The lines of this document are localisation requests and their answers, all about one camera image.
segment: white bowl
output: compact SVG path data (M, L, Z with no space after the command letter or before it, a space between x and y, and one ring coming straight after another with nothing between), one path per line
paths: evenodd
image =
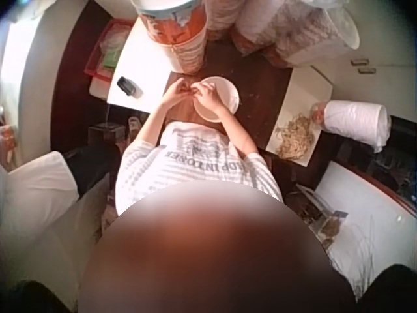
M232 114L235 114L238 107L239 107L239 93L235 87L235 85L232 84L230 80L226 80L223 77L220 76L212 76L205 78L201 81L202 83L214 83L217 88L217 92L227 108L229 108L230 112ZM200 115L203 119L206 121L212 122L212 123L219 123L219 117L211 110L207 109L206 107L202 106L198 100L194 100L194 107L197 111L198 115Z

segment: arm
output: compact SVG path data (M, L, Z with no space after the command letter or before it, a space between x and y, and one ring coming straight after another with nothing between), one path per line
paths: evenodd
M258 153L255 142L228 108L223 106L215 113L222 121L224 129L240 157L245 158L251 153Z
M167 111L168 110L163 105L157 107L157 109L149 115L134 142L149 142L151 145L155 146L159 134L161 133L162 124L164 123Z
M258 153L255 142L253 142L248 132L246 132L236 117L224 106L215 86L207 83L195 83L192 87L198 90L195 92L195 97L198 101L219 117L231 143L239 152L240 157L245 158L251 153Z
M162 97L161 104L149 115L135 141L140 140L155 146L168 110L190 95L190 88L187 87L184 78L173 83Z

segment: white t-shirt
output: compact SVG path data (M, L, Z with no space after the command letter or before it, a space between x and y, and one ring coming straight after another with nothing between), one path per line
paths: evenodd
M30 161L1 178L6 180L0 218L0 240L5 247L33 240L79 198L74 177L58 152Z
M116 210L127 208L161 188L193 180L222 180L252 186L282 201L264 159L242 160L229 138L193 123L174 122L155 147L134 141L124 152L116 182Z

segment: cell phone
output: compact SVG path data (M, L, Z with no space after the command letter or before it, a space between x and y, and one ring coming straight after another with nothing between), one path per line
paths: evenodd
M117 85L126 93L128 96L132 96L136 92L135 85L125 77L120 77L117 81Z

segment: white cabinet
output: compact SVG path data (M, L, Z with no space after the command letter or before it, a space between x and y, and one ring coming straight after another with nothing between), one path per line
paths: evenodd
M360 34L360 47L313 66L333 84L332 99L373 102L390 115L417 122L415 37L411 25L388 1L351 0L350 12ZM374 75L361 75L352 59L369 59Z

